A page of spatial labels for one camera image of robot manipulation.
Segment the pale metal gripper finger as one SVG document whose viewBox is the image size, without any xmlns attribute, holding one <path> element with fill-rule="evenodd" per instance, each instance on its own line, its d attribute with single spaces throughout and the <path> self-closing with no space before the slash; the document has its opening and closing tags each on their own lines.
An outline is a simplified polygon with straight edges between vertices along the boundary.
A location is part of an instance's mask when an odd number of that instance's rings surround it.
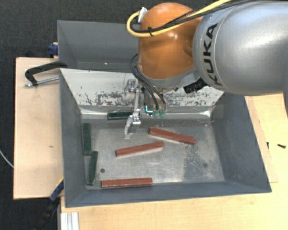
<svg viewBox="0 0 288 230">
<path fill-rule="evenodd" d="M 138 128 L 141 125 L 141 120 L 139 115 L 130 115 L 127 118 L 124 128 L 124 138 L 130 139 L 133 134 L 138 131 Z"/>
<path fill-rule="evenodd" d="M 122 94 L 122 102 L 125 104 L 129 104 L 134 101 L 136 96 L 136 89 L 137 89 L 137 80 L 136 79 L 128 79 L 127 83 L 124 87 L 123 94 Z"/>
</svg>

